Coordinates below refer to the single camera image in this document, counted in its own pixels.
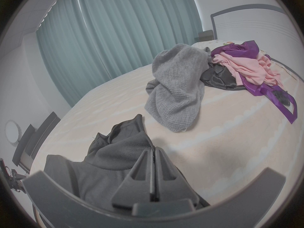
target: pink fabric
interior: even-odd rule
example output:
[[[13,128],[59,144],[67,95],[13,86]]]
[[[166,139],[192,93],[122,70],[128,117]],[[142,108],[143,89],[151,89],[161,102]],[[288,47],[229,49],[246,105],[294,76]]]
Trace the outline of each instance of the pink fabric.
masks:
[[[225,52],[217,54],[213,58],[213,63],[219,63],[226,66],[232,76],[235,78],[237,85],[243,85],[240,73],[247,79],[248,82],[254,85],[278,85],[283,88],[281,76],[277,72],[270,69],[270,60],[259,53],[256,59],[246,57],[232,57]]]

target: round mirror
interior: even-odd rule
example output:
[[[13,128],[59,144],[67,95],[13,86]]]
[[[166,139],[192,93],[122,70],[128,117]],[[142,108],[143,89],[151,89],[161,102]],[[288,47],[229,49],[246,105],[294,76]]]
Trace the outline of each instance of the round mirror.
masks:
[[[5,125],[5,136],[11,144],[17,144],[20,136],[20,130],[17,123],[10,120]]]

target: curtain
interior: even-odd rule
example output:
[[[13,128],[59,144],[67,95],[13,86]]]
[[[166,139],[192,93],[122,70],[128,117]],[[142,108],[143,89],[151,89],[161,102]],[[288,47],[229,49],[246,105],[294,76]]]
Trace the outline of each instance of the curtain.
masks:
[[[37,38],[51,78],[73,106],[159,52],[192,45],[202,31],[194,0],[58,0]]]

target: gray sweater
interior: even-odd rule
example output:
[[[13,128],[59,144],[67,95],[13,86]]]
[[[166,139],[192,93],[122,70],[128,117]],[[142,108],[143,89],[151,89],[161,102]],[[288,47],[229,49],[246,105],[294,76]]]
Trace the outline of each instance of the gray sweater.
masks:
[[[173,132],[185,131],[195,120],[204,96],[201,74],[206,71],[210,50],[177,44],[153,60],[154,80],[148,82],[145,109]]]

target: mattress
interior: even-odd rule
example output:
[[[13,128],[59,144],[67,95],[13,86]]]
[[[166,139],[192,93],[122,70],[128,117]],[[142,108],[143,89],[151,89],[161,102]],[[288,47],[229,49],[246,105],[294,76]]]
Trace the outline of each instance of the mattress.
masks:
[[[213,40],[193,46],[213,50],[225,43]],[[238,192],[266,167],[287,176],[276,201],[279,205],[296,182],[304,160],[304,83],[279,63],[272,62],[271,68],[281,73],[285,90],[297,102],[298,119],[293,124],[265,96],[206,86],[193,125],[186,132],[171,132],[144,109],[145,87],[154,79],[147,65],[88,92],[45,140],[30,174],[44,169],[48,154],[83,161],[97,132],[107,135],[113,125],[142,114],[153,144],[165,150],[192,188],[211,205]]]

